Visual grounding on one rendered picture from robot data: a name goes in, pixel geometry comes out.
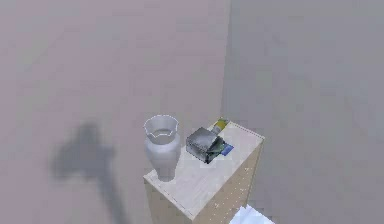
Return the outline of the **pale grey glass vase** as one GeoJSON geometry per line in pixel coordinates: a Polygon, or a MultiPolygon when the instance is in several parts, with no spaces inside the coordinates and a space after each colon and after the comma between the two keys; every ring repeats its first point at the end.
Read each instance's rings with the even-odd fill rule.
{"type": "Polygon", "coordinates": [[[170,115],[155,115],[143,126],[147,158],[162,182],[169,182],[175,177],[181,155],[178,124],[178,120],[170,115]]]}

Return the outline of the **yellow bottle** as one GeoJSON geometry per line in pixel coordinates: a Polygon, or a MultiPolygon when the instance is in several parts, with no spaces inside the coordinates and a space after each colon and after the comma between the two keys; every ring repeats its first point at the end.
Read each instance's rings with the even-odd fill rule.
{"type": "Polygon", "coordinates": [[[224,118],[220,118],[216,123],[215,125],[213,126],[212,128],[212,132],[216,135],[218,135],[225,127],[226,125],[229,123],[229,121],[227,119],[224,119],[224,118]]]}

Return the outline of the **grey open box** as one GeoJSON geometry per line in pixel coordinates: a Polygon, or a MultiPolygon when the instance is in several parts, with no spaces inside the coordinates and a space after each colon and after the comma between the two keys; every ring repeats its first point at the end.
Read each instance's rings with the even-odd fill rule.
{"type": "Polygon", "coordinates": [[[200,127],[186,139],[186,151],[209,164],[224,150],[224,140],[218,134],[200,127]]]}

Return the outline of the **pale wooden cabinet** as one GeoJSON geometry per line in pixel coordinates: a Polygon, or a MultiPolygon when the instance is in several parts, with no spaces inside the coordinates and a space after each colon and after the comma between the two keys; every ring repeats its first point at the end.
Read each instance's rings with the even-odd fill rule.
{"type": "Polygon", "coordinates": [[[143,176],[153,224],[229,224],[247,204],[264,137],[234,122],[220,136],[227,155],[206,164],[182,149],[173,180],[143,176]]]}

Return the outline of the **white cloth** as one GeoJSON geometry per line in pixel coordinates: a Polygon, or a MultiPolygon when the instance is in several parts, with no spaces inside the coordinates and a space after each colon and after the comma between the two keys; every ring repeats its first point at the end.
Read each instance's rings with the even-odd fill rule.
{"type": "Polygon", "coordinates": [[[275,224],[262,213],[254,209],[252,206],[247,205],[241,207],[229,224],[275,224]]]}

